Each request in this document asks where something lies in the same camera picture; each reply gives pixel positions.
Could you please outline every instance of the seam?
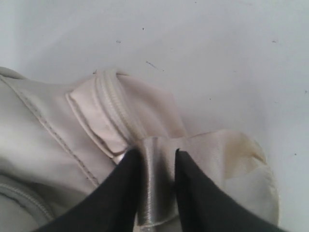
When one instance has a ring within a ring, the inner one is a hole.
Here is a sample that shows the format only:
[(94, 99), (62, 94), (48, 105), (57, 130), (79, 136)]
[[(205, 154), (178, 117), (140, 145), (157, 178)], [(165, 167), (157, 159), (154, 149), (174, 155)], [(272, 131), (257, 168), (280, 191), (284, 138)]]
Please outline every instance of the seam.
[(0, 79), (16, 93), (16, 95), (21, 99), (25, 106), (33, 113), (33, 115), (38, 119), (38, 121), (53, 135), (53, 137), (62, 146), (62, 148), (74, 158), (74, 160), (79, 164), (83, 173), (86, 175), (86, 178), (90, 180), (90, 182), (95, 187), (99, 186), (98, 179), (87, 169), (86, 165), (78, 158), (78, 156), (74, 154), (74, 152), (69, 148), (66, 142), (61, 138), (61, 136), (54, 131), (54, 129), (47, 122), (47, 120), (41, 115), (40, 111), (32, 104), (29, 98), (27, 98), (23, 92), (18, 91), (11, 83), (8, 83), (1, 75)]

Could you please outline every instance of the stitching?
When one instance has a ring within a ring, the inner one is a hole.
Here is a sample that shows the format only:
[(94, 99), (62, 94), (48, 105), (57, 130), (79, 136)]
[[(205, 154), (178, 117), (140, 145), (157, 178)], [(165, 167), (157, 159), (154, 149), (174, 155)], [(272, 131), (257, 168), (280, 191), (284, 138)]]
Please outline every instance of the stitching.
[(94, 186), (96, 187), (99, 186), (98, 179), (87, 169), (85, 164), (78, 158), (78, 156), (74, 154), (74, 152), (69, 148), (69, 146), (60, 137), (60, 135), (54, 131), (54, 129), (50, 126), (50, 124), (46, 121), (46, 119), (43, 118), (39, 110), (32, 104), (32, 102), (25, 96), (25, 94), (15, 89), (15, 87), (13, 87), (12, 84), (4, 80), (2, 76), (0, 76), (0, 79), (3, 82), (5, 82), (18, 95), (18, 97), (22, 100), (22, 102), (24, 102), (26, 107), (35, 115), (35, 117), (42, 123), (42, 125), (56, 138), (56, 140), (59, 142), (62, 148), (77, 161), (82, 171), (86, 175), (86, 178), (89, 179)]

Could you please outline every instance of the white background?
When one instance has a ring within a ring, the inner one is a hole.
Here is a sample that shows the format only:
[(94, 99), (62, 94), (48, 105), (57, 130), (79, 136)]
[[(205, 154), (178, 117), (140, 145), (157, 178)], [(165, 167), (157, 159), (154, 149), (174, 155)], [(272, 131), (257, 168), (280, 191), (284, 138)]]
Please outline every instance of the white background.
[(190, 133), (260, 143), (281, 226), (309, 231), (308, 0), (0, 0), (0, 66), (51, 83), (119, 67), (170, 90)]

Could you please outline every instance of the white surface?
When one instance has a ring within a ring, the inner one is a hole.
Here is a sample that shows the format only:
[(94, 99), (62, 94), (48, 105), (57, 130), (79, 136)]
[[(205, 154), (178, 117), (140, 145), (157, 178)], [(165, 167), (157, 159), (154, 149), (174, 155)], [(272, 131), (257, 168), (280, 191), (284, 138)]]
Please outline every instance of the white surface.
[(307, 0), (0, 0), (0, 66), (59, 83), (115, 66), (169, 89), (191, 133), (258, 140), (281, 226), (307, 232), (308, 28)]

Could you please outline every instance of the white leather bag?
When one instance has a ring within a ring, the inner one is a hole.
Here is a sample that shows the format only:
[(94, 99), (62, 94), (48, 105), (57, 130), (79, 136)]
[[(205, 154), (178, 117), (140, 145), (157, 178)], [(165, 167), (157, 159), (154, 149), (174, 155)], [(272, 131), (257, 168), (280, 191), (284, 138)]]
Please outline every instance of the white leather bag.
[[(246, 135), (221, 130), (188, 138), (171, 94), (116, 70), (52, 85), (0, 68), (0, 171), (35, 190), (56, 217), (102, 183), (133, 145), (146, 164), (163, 156), (171, 178), (175, 149), (187, 150), (239, 204), (278, 223), (273, 175), (262, 149)], [(143, 184), (147, 189), (152, 180)], [(143, 204), (156, 210), (154, 202)], [(167, 215), (141, 213), (135, 229), (169, 225), (177, 207)]]

